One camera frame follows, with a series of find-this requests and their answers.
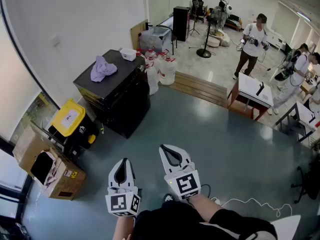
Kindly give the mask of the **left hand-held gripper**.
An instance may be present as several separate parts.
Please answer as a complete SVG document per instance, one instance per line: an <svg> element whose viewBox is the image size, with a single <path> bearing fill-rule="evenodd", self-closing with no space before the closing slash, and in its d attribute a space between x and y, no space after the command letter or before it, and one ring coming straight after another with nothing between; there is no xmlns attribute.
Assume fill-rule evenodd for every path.
<svg viewBox="0 0 320 240"><path fill-rule="evenodd" d="M116 217L138 215L141 197L135 185L135 173L131 161L123 158L117 162L108 175L108 194L105 196L108 212ZM118 188L121 184L133 189Z"/></svg>

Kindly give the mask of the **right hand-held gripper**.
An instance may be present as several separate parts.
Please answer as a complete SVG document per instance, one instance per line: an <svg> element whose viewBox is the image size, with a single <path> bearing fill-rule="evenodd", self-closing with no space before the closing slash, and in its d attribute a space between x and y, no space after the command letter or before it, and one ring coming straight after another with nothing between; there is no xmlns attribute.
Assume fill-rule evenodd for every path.
<svg viewBox="0 0 320 240"><path fill-rule="evenodd" d="M201 193L198 170L184 149L172 144L161 144L159 154L167 174L164 180L180 201Z"/></svg>

